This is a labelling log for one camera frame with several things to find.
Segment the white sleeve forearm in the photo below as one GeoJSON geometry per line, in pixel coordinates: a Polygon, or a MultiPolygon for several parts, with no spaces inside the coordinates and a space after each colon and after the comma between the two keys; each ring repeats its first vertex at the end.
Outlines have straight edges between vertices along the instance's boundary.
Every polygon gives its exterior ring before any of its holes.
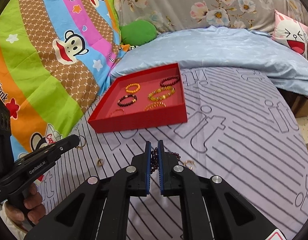
{"type": "Polygon", "coordinates": [[[6,214],[5,204],[0,204],[0,217],[13,234],[13,236],[18,240],[24,240],[27,232],[18,227],[12,220],[10,220],[6,214]]]}

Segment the left hand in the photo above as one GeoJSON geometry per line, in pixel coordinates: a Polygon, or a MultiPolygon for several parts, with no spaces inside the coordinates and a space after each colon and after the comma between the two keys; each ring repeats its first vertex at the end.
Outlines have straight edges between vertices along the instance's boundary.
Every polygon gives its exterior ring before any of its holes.
{"type": "MultiPolygon", "coordinates": [[[[46,209],[42,204],[42,196],[38,192],[35,183],[29,186],[29,195],[24,200],[23,204],[28,210],[27,217],[33,224],[38,224],[40,219],[46,214],[46,209]]],[[[6,215],[16,225],[21,225],[25,220],[25,215],[16,207],[6,202],[6,215]]]]}

